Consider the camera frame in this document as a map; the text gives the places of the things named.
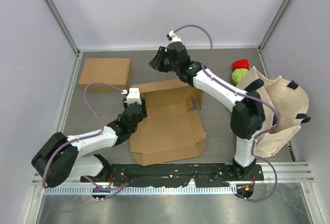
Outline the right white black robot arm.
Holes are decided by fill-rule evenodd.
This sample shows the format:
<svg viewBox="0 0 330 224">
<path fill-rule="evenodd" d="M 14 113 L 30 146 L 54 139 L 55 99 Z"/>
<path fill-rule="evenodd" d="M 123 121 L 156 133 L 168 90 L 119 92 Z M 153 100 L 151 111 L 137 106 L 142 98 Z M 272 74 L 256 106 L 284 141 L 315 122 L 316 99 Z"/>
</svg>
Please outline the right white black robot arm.
<svg viewBox="0 0 330 224">
<path fill-rule="evenodd" d="M 182 82 L 211 95 L 230 111 L 230 128 L 237 137 L 233 174 L 239 180 L 249 177 L 256 164 L 252 155 L 255 139 L 266 118 L 259 93 L 220 79 L 201 62 L 191 60 L 181 42 L 159 47 L 149 65 L 159 72 L 175 72 Z"/>
</svg>

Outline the brown cardboard box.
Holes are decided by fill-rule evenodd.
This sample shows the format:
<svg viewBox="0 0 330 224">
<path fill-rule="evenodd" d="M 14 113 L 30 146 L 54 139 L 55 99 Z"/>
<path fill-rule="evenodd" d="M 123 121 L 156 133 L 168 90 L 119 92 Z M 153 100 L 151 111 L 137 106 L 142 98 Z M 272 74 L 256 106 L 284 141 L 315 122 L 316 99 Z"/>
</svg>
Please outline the brown cardboard box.
<svg viewBox="0 0 330 224">
<path fill-rule="evenodd" d="M 115 91 L 129 88 L 131 60 L 129 58 L 86 58 L 78 81 L 82 90 Z"/>
<path fill-rule="evenodd" d="M 200 156 L 206 134 L 196 103 L 203 91 L 178 79 L 136 85 L 145 99 L 147 117 L 129 139 L 130 151 L 142 166 Z"/>
</svg>

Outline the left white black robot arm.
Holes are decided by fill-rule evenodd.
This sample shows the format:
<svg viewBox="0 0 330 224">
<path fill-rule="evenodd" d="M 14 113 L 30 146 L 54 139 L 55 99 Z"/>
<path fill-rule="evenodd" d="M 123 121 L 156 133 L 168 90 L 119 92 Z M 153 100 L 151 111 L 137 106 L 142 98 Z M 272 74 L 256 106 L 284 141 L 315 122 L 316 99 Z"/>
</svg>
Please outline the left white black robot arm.
<svg viewBox="0 0 330 224">
<path fill-rule="evenodd" d="M 123 102 L 124 110 L 117 119 L 102 129 L 76 136 L 54 133 L 33 157 L 31 164 L 42 177 L 45 188 L 54 188 L 69 177 L 94 178 L 105 182 L 111 166 L 96 150 L 118 146 L 137 131 L 139 122 L 147 117 L 145 99 Z"/>
</svg>

